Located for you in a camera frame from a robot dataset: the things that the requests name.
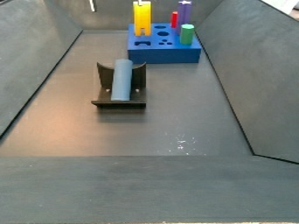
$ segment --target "black holder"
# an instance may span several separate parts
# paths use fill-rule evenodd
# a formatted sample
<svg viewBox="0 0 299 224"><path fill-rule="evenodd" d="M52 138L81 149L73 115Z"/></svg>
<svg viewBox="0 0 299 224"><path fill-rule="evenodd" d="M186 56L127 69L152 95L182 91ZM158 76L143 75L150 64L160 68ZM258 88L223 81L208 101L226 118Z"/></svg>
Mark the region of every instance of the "black holder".
<svg viewBox="0 0 299 224"><path fill-rule="evenodd" d="M132 69L131 95L129 101L111 101L112 83L115 69L97 63L97 75L100 80L100 90L97 100L91 103L100 108L132 108L145 107L145 63Z"/></svg>

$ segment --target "blue pegboard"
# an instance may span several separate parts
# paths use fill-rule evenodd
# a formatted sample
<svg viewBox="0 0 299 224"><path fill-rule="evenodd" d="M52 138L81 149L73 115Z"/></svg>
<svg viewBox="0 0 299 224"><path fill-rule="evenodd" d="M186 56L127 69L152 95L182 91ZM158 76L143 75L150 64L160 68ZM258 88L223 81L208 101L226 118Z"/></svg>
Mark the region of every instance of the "blue pegboard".
<svg viewBox="0 0 299 224"><path fill-rule="evenodd" d="M139 37L135 26L129 24L127 52L135 64L198 63L202 45L196 35L191 45L182 45L171 24L152 24L152 35Z"/></svg>

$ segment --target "gray cylinder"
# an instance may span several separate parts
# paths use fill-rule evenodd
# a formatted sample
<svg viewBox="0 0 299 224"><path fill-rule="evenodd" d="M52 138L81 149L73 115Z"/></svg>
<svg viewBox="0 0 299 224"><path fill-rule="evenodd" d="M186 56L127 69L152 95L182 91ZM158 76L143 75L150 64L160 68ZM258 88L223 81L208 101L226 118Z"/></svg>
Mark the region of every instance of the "gray cylinder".
<svg viewBox="0 0 299 224"><path fill-rule="evenodd" d="M129 101L132 68L129 59L116 60L111 101Z"/></svg>

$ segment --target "purple peg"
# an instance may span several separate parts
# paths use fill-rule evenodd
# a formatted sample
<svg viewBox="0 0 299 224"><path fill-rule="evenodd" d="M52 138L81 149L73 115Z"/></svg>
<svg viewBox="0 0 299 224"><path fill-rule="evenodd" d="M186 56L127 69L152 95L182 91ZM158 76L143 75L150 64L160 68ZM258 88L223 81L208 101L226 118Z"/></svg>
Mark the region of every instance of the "purple peg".
<svg viewBox="0 0 299 224"><path fill-rule="evenodd" d="M191 22L191 14L192 14L192 1L180 1L178 5L178 24L175 28L176 34L182 33L182 25L186 25Z"/></svg>

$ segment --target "gray wall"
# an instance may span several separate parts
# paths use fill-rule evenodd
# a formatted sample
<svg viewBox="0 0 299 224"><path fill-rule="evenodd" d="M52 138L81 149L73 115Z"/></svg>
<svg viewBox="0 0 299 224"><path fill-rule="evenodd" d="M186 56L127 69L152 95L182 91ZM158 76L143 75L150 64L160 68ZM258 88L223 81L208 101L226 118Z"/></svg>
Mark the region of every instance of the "gray wall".
<svg viewBox="0 0 299 224"><path fill-rule="evenodd" d="M198 32L254 152L299 162L298 22L224 0Z"/></svg>
<svg viewBox="0 0 299 224"><path fill-rule="evenodd" d="M0 135L80 31L52 0L0 6Z"/></svg>
<svg viewBox="0 0 299 224"><path fill-rule="evenodd" d="M133 22L132 2L133 0L95 0L97 12L89 9L89 0L53 0L75 21L85 30L125 30L127 25ZM176 11L178 0L155 0L154 22L162 23L171 20L171 13ZM191 21L199 25L222 0L194 0Z"/></svg>

